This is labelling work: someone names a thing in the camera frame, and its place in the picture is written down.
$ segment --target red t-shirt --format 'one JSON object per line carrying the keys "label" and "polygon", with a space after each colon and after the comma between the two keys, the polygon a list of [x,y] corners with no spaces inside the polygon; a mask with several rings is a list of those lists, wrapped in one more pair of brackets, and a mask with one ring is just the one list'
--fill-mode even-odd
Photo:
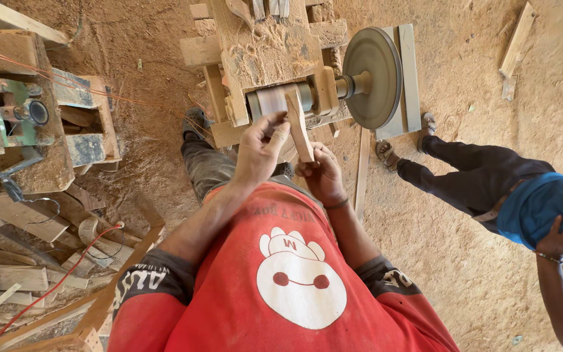
{"label": "red t-shirt", "polygon": [[129,268],[114,317],[108,351],[458,351],[407,276],[382,256],[349,268],[321,208],[273,182],[198,269],[158,249]]}

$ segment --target bracelet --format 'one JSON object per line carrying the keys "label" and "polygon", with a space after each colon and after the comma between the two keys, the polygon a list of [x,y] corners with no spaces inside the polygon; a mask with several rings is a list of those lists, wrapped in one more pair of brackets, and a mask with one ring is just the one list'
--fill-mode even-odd
{"label": "bracelet", "polygon": [[340,203],[338,203],[338,204],[336,204],[336,205],[333,205],[333,206],[331,206],[331,207],[325,207],[325,206],[323,205],[323,208],[324,208],[325,210],[331,211],[332,209],[342,208],[342,207],[343,207],[345,204],[347,204],[348,202],[349,202],[349,197],[347,197],[347,199],[345,199],[345,200],[343,200],[342,202],[340,202]]}
{"label": "bracelet", "polygon": [[543,257],[543,258],[546,259],[546,260],[550,260],[550,261],[552,261],[552,262],[558,263],[559,265],[563,265],[563,260],[561,260],[561,259],[555,259],[555,258],[553,258],[553,257],[549,257],[549,256],[547,256],[546,254],[544,254],[544,253],[542,253],[542,252],[538,252],[538,251],[532,251],[532,252],[536,253],[538,256],[541,256],[541,257]]}

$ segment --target sleeve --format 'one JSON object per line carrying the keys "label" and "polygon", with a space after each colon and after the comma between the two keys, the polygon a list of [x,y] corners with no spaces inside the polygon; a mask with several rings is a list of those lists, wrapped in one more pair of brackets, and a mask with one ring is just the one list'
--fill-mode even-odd
{"label": "sleeve", "polygon": [[407,321],[428,340],[449,351],[459,351],[451,334],[418,287],[383,256],[355,270],[370,293],[395,321]]}
{"label": "sleeve", "polygon": [[164,351],[193,297],[196,268],[160,249],[147,252],[116,284],[108,352]]}

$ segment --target dark pants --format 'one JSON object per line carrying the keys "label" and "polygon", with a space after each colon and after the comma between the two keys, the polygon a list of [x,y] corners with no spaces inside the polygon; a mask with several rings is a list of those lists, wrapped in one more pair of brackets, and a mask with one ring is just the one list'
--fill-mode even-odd
{"label": "dark pants", "polygon": [[[399,176],[471,216],[488,212],[519,180],[555,171],[547,162],[525,159],[512,149],[493,145],[447,143],[426,136],[423,149],[459,171],[434,176],[423,165],[402,159],[397,165]],[[498,234],[496,219],[481,225]]]}
{"label": "dark pants", "polygon": [[[209,191],[228,183],[236,171],[236,164],[229,156],[216,151],[194,133],[186,134],[184,144],[181,145],[181,155],[199,204],[203,203]],[[269,181],[294,188],[313,199],[312,195],[285,175],[272,176]]]}

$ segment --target belt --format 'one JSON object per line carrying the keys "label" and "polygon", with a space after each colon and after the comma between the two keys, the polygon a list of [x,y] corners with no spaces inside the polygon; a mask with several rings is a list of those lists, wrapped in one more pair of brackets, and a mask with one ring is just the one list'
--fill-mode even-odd
{"label": "belt", "polygon": [[483,213],[481,215],[477,215],[477,216],[473,216],[473,220],[474,221],[479,221],[479,222],[484,222],[484,221],[489,221],[489,220],[493,220],[496,219],[498,216],[498,211],[501,210],[501,206],[503,205],[503,203],[505,202],[505,200],[507,199],[507,197],[512,194],[512,192],[518,188],[520,186],[521,183],[525,182],[525,180],[520,180],[518,182],[516,182],[512,188],[510,188],[510,190],[507,192],[506,195],[504,195],[503,197],[500,197],[498,202],[492,207],[492,209],[490,209],[487,213]]}

